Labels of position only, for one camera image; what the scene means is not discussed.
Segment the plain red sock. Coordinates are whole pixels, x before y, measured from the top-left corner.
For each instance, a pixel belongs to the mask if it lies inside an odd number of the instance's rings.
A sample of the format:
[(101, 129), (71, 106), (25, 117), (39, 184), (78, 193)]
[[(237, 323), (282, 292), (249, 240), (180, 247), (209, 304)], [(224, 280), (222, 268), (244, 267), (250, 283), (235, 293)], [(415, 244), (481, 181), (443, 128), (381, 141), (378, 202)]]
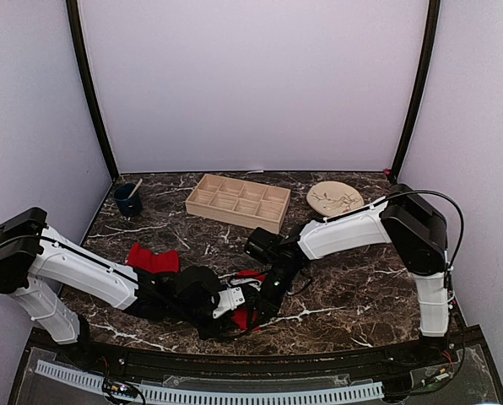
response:
[(139, 243), (134, 244), (129, 251), (126, 264), (152, 274), (178, 273), (181, 268), (177, 251), (155, 254), (149, 249), (142, 248)]

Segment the wooden compartment tray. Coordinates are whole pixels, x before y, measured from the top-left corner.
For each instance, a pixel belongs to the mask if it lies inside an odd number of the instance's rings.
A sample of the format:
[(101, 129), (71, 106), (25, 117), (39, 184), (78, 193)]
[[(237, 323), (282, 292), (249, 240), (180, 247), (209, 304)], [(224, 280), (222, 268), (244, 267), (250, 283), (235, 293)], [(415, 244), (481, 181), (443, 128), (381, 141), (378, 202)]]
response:
[(289, 200), (290, 190), (286, 188), (206, 174), (185, 205), (191, 215), (277, 234)]

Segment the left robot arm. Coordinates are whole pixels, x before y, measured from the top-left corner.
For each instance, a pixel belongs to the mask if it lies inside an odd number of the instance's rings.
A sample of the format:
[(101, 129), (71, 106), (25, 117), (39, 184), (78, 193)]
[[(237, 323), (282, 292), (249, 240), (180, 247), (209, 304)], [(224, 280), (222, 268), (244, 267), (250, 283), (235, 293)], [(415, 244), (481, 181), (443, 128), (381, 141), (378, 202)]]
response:
[(152, 273), (111, 262), (75, 245), (46, 223), (47, 213), (30, 208), (0, 224), (0, 294), (16, 300), (83, 368), (100, 362), (89, 325), (48, 286), (55, 280), (105, 301), (130, 316), (150, 321), (174, 317), (191, 323), (201, 338), (218, 336), (244, 305), (240, 287), (224, 286), (206, 267)]

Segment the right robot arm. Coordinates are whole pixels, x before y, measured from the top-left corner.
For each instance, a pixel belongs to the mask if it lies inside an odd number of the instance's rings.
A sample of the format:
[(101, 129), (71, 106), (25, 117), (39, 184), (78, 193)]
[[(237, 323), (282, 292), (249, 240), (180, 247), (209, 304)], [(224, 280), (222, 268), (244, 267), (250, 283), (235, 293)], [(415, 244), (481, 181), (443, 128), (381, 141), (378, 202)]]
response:
[(253, 230), (245, 252), (268, 266), (258, 299), (248, 319), (251, 328), (273, 318), (297, 274), (311, 261), (362, 246), (391, 245), (417, 286), (420, 333), (412, 348), (421, 366), (432, 365), (445, 351), (449, 328), (448, 273), (444, 215), (418, 192), (404, 184), (389, 194), (349, 213), (312, 220), (287, 235), (263, 228)]

